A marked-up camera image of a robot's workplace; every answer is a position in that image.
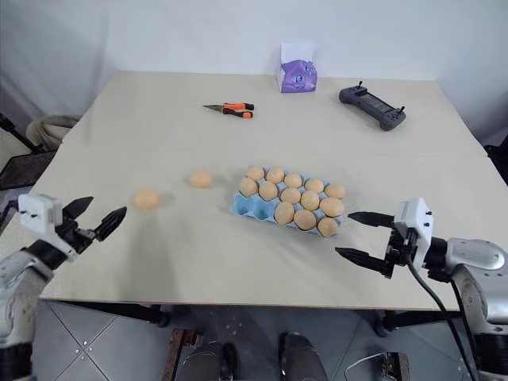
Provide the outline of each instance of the blue egg carton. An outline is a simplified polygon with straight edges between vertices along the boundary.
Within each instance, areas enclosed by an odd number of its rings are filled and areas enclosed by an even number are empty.
[[[263,167],[265,175],[270,171],[269,167]],[[284,176],[290,174],[292,172],[285,171]],[[302,175],[302,186],[299,187],[300,194],[303,194],[303,192],[306,191],[305,189],[305,183],[308,179],[312,179],[309,176]],[[266,182],[266,179],[259,179],[257,180],[258,188],[259,185]],[[325,184],[325,187],[327,187],[330,182],[324,179],[321,179],[321,181]],[[278,204],[281,203],[280,201],[280,195],[284,191],[284,189],[287,188],[287,185],[284,182],[276,184],[277,189],[279,190],[279,193],[277,194],[277,197],[270,201],[264,201],[259,194],[253,194],[250,197],[245,197],[240,191],[237,190],[237,192],[234,195],[233,198],[233,204],[229,207],[229,210],[233,213],[235,213],[238,216],[246,216],[246,217],[254,217],[258,221],[269,221],[274,222],[277,225],[279,224],[275,218],[275,208]],[[323,198],[328,198],[326,193],[323,191],[319,194],[319,199],[322,200]],[[304,209],[302,204],[299,202],[293,205],[294,211],[297,212],[298,210]],[[322,218],[326,217],[325,212],[323,212],[321,209],[316,209],[314,212],[312,212],[314,216],[316,217],[316,222],[319,222]],[[342,221],[344,220],[343,216],[335,217],[335,222],[341,226]],[[285,225],[289,226],[291,228],[296,228],[302,232],[310,232],[314,234],[321,234],[319,233],[318,228],[313,228],[311,230],[301,230],[293,221],[291,221],[289,224]]]

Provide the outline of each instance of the remote controller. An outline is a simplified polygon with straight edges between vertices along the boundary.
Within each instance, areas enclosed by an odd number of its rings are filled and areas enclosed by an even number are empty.
[[[358,83],[358,86],[342,89],[339,93],[339,100],[342,103],[351,103],[375,117],[379,121],[379,126],[385,131],[394,129],[406,119],[404,106],[395,109],[388,103],[383,102],[369,93],[366,87],[362,87],[362,81]]]

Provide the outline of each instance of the gray robot arm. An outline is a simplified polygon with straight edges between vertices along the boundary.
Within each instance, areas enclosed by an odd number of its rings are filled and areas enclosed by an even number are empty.
[[[79,229],[75,219],[92,199],[80,198],[62,209],[48,196],[20,196],[21,223],[39,239],[0,261],[0,380],[32,379],[37,301],[53,271],[93,240],[106,239],[123,220],[125,207],[108,214],[96,229]]]
[[[391,230],[384,260],[354,248],[336,248],[346,259],[391,278],[411,258],[428,276],[452,283],[475,353],[481,380],[508,380],[508,270],[506,253],[488,241],[432,237],[433,214],[423,198],[402,202],[394,216],[357,212],[349,217]]]

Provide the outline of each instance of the pliers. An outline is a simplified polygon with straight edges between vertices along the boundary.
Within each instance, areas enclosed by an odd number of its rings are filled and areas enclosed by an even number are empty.
[[[254,110],[252,103],[222,103],[221,105],[203,105],[207,109],[215,110],[225,115],[234,115],[235,117],[242,117],[250,119],[253,116],[251,111]]]

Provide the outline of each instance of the egg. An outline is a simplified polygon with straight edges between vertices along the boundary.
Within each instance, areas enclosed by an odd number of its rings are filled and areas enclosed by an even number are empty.
[[[311,230],[316,227],[316,216],[309,210],[299,210],[294,214],[293,219],[301,230]]]
[[[299,188],[302,186],[302,177],[298,173],[290,173],[284,178],[284,183],[292,188]]]
[[[284,180],[284,170],[279,167],[272,168],[267,173],[267,180],[274,184],[278,184]]]
[[[328,217],[337,217],[344,213],[344,204],[333,197],[323,198],[319,207]]]
[[[134,196],[134,206],[139,210],[152,210],[159,205],[160,194],[155,189],[143,189]]]
[[[317,223],[317,230],[323,237],[331,237],[337,233],[337,229],[339,229],[339,225],[335,222],[334,219],[330,217],[322,218]]]
[[[254,181],[264,179],[264,169],[261,167],[250,167],[247,171],[247,177]]]
[[[260,185],[260,196],[264,201],[270,201],[279,195],[279,190],[274,183],[265,181]]]
[[[342,184],[329,184],[325,188],[325,193],[328,197],[343,198],[346,192]]]
[[[240,193],[242,193],[245,197],[251,197],[253,194],[257,193],[257,183],[249,177],[244,177],[240,181],[239,188]]]
[[[214,180],[207,171],[194,171],[190,175],[189,184],[196,188],[210,188]]]
[[[300,201],[300,191],[296,188],[286,188],[280,195],[281,201],[289,202],[290,204],[296,204]]]
[[[319,207],[319,195],[313,190],[306,190],[302,194],[300,203],[307,210],[316,210]]]
[[[325,184],[320,179],[309,179],[305,183],[305,189],[321,193],[325,189]]]
[[[275,220],[280,225],[287,225],[293,221],[294,207],[289,202],[281,202],[275,208]]]

